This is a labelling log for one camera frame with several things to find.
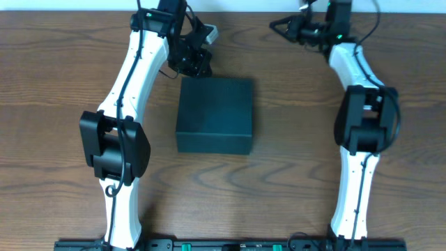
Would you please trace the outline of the black gift box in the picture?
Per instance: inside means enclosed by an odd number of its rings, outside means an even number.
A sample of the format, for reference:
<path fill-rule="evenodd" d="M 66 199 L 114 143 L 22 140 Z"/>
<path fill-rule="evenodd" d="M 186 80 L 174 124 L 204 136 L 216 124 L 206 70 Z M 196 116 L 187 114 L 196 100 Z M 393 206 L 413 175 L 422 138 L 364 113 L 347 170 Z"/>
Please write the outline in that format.
<path fill-rule="evenodd" d="M 253 145 L 254 81 L 183 78 L 176 123 L 181 153 L 248 155 Z"/>

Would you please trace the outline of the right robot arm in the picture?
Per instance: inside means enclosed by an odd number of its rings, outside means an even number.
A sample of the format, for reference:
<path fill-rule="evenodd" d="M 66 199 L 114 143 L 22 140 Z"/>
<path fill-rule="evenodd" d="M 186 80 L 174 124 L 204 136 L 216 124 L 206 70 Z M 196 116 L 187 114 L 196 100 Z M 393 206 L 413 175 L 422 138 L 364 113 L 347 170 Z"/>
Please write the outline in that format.
<path fill-rule="evenodd" d="M 334 123 L 341 156 L 339 194 L 320 249 L 395 249 L 393 241 L 367 238 L 367 209 L 380 155 L 393 145 L 401 127 L 398 93 L 374 75 L 363 41 L 350 34 L 351 9 L 351 1 L 329 1 L 324 21 L 314 22 L 312 2 L 304 1 L 300 14 L 272 21 L 269 27 L 291 43 L 315 47 L 344 89 Z"/>

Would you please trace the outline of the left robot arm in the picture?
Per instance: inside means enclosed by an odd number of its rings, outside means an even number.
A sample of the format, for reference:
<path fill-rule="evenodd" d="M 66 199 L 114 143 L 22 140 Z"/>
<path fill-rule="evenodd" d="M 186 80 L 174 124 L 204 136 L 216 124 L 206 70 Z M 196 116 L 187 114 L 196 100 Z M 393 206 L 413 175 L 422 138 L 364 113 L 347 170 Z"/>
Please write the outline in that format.
<path fill-rule="evenodd" d="M 79 129 L 86 163 L 105 196 L 107 230 L 83 250 L 136 250 L 142 226 L 138 216 L 139 179 L 151 145 L 143 129 L 146 103 L 166 63 L 177 75 L 210 77 L 212 54 L 205 45 L 218 37 L 186 0 L 141 4 L 130 18 L 127 54 L 107 97 L 94 112 L 85 111 Z"/>

